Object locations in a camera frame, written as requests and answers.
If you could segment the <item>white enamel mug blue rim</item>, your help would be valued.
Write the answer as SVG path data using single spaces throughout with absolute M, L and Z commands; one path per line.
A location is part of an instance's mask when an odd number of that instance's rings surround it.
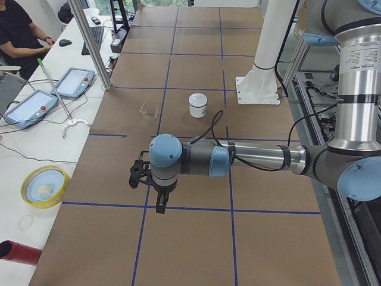
M 206 107 L 207 105 L 201 108 L 195 108 L 189 104 L 189 113 L 194 118 L 202 118 L 206 115 Z

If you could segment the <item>yellow bowl with blue plate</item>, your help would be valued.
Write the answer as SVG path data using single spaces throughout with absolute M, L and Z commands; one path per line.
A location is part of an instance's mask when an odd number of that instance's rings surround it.
M 60 203 L 71 177 L 58 166 L 40 167 L 30 173 L 21 185 L 23 201 L 37 209 L 48 209 Z

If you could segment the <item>aluminium frame post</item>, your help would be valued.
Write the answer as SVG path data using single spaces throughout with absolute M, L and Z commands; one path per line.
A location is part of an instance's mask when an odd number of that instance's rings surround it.
M 102 85 L 104 89 L 107 91 L 111 87 L 110 77 L 105 69 L 104 62 L 102 60 L 101 54 L 99 52 L 98 46 L 95 43 L 95 40 L 92 36 L 92 32 L 90 31 L 90 26 L 85 16 L 84 10 L 80 1 L 78 0 L 68 0 L 67 1 L 71 12 L 76 19 L 77 25 L 81 32 L 84 42 L 89 50 L 91 59 L 93 64 L 95 65 L 96 71 L 98 72 L 98 76 L 101 79 Z

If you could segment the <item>red cylinder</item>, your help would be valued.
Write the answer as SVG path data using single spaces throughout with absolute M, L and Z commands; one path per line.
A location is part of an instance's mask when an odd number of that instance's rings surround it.
M 1 242 L 1 260 L 36 266 L 42 250 L 6 240 Z

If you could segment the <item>metal rod green tip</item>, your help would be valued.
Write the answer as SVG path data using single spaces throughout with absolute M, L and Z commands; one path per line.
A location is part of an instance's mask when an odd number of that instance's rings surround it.
M 65 106 L 64 101 L 63 101 L 63 99 L 61 98 L 61 95 L 59 94 L 59 92 L 57 91 L 57 89 L 56 89 L 56 87 L 55 87 L 55 85 L 54 85 L 54 83 L 53 83 L 53 80 L 51 79 L 51 77 L 50 77 L 50 75 L 48 74 L 48 72 L 47 72 L 45 66 L 43 65 L 43 61 L 42 61 L 42 59 L 41 59 L 41 58 L 38 58 L 37 61 L 38 61 L 39 65 L 40 65 L 40 67 L 42 68 L 42 70 L 43 70 L 43 72 L 44 72 L 46 78 L 48 79 L 49 83 L 51 84 L 52 89 L 54 90 L 54 92 L 55 92 L 55 94 L 56 94 L 56 96 L 57 96 L 59 102 L 61 103 L 61 105 L 62 105 L 62 107 L 63 107 L 63 109 L 64 109 L 64 111 L 65 111 L 65 113 L 66 113 L 66 115 L 67 115 L 67 117 L 68 117 L 68 119 L 69 119 L 69 121 L 70 121 L 70 123 L 74 124 L 74 119 L 72 118 L 70 112 L 68 111 L 67 107 Z

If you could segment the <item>far blue teach pendant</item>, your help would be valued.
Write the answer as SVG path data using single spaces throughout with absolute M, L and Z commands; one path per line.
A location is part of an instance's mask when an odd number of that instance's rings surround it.
M 94 76 L 93 70 L 70 67 L 54 85 L 63 98 L 77 99 L 90 87 Z

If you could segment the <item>blue teach pendant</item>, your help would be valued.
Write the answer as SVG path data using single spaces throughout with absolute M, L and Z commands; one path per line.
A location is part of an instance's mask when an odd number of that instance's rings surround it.
M 57 102 L 56 96 L 38 89 L 7 111 L 4 119 L 19 128 L 29 128 L 41 121 Z
M 94 76 L 93 70 L 70 67 L 54 85 L 63 98 L 77 99 L 90 87 Z

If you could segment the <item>black computer mouse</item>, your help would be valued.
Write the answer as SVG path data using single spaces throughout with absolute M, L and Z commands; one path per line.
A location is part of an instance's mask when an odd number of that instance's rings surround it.
M 65 47 L 65 46 L 71 45 L 72 41 L 69 40 L 69 39 L 62 39 L 62 40 L 59 41 L 58 44 L 59 44 L 60 47 Z

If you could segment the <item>near blue teach pendant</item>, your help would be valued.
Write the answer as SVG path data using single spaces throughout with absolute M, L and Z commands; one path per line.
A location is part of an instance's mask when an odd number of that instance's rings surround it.
M 41 121 L 57 102 L 56 96 L 38 89 L 7 111 L 4 119 L 19 128 L 29 128 Z

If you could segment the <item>white curved hook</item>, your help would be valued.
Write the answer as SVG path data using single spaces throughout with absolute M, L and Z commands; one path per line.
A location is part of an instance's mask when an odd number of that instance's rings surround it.
M 63 135 L 62 135 L 62 139 L 65 139 L 66 136 L 67 136 L 67 129 L 70 128 L 70 127 L 73 127 L 79 123 L 83 123 L 85 124 L 86 126 L 90 127 L 90 123 L 87 122 L 85 119 L 70 119 L 68 121 L 68 123 L 63 127 Z

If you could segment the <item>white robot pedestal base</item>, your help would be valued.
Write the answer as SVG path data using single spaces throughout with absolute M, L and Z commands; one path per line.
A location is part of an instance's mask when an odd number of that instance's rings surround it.
M 297 0 L 268 2 L 252 69 L 246 76 L 236 78 L 239 104 L 280 104 L 276 64 L 298 5 Z

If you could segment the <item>clear plastic funnel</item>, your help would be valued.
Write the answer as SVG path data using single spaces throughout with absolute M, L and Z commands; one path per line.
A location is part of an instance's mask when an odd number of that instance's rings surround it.
M 158 115 L 158 107 L 151 101 L 146 101 L 140 108 L 141 115 L 149 120 L 154 120 Z

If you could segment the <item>white round mug lid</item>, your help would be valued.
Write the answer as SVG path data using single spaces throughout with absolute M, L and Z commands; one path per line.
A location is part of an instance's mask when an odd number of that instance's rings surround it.
M 207 105 L 208 98 L 205 94 L 202 93 L 194 93 L 189 96 L 188 102 L 191 106 L 195 108 L 201 108 Z

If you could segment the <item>seated person in black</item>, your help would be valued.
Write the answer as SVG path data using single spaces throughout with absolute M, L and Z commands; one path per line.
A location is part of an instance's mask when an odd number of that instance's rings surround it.
M 1 55 L 7 64 L 21 67 L 23 79 L 30 79 L 38 59 L 43 59 L 55 42 L 16 1 L 1 1 Z

